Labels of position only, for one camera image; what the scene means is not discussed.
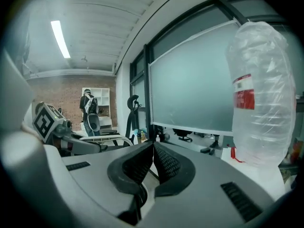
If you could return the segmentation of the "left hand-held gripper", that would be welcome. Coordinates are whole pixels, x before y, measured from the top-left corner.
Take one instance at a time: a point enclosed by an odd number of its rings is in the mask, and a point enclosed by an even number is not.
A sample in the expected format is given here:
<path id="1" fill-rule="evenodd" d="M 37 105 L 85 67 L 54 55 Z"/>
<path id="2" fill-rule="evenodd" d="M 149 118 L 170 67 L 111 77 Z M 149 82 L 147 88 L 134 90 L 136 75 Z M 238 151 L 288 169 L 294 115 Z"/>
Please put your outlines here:
<path id="1" fill-rule="evenodd" d="M 39 103 L 35 108 L 35 118 L 32 122 L 34 130 L 38 133 L 43 143 L 50 143 L 53 136 L 62 138 L 72 131 L 72 123 L 66 119 L 53 105 Z M 100 139 L 91 137 L 64 137 L 61 139 L 61 148 L 72 155 L 87 155 L 104 152 L 107 145 Z"/>

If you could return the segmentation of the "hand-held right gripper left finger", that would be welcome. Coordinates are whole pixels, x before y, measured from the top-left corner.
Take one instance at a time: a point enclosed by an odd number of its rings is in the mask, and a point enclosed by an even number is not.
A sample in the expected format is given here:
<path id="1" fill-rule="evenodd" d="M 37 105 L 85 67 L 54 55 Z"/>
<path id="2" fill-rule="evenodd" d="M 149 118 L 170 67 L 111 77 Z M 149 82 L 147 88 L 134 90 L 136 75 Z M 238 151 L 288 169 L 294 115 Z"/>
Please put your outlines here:
<path id="1" fill-rule="evenodd" d="M 51 145 L 44 149 L 53 182 L 72 213 L 73 225 L 139 225 L 152 207 L 151 171 L 136 194 L 120 192 L 107 173 L 113 161 L 137 152 L 137 146 L 71 157 L 61 157 Z"/>

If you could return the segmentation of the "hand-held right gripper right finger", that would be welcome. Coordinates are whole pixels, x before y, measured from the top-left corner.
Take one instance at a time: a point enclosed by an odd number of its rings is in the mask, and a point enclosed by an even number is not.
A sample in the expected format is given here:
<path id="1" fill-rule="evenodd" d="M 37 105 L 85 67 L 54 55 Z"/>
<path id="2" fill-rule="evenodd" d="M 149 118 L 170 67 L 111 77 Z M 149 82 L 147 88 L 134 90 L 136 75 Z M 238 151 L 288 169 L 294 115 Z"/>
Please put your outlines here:
<path id="1" fill-rule="evenodd" d="M 273 199 L 223 160 L 154 143 L 160 185 L 142 228 L 261 228 Z"/>

